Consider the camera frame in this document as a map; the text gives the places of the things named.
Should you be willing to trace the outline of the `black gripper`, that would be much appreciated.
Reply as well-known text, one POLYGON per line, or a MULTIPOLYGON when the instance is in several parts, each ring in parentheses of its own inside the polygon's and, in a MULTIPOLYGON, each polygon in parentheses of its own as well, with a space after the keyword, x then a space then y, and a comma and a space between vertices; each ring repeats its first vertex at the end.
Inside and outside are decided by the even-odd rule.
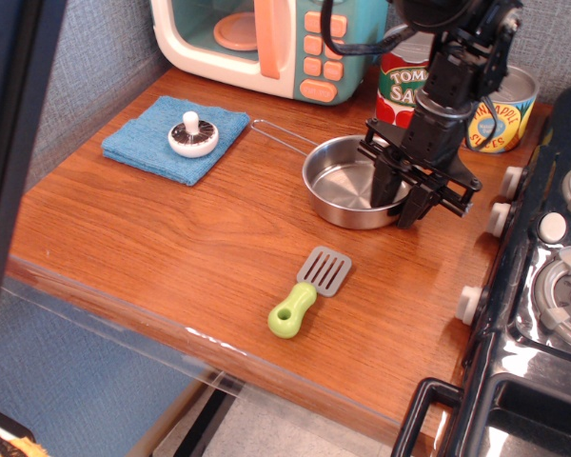
POLYGON ((375 165, 371 207, 386 208, 405 200, 399 229, 411 228, 437 205, 459 216, 469 212, 482 183, 459 157, 466 135, 464 115, 418 105, 407 129, 377 118, 366 126, 358 151, 375 165))

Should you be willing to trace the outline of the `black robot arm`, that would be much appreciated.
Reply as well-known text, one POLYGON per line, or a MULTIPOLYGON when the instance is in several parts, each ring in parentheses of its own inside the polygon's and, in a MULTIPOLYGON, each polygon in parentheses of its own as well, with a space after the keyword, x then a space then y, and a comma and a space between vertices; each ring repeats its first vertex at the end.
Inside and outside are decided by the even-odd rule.
POLYGON ((463 164, 459 149, 479 103, 500 88, 509 50, 521 24, 519 1, 397 1, 404 35, 433 37, 428 76, 416 95, 407 128, 367 121, 358 150, 374 163, 370 205, 402 200, 397 226, 410 228, 435 206, 463 216, 480 180, 463 164))

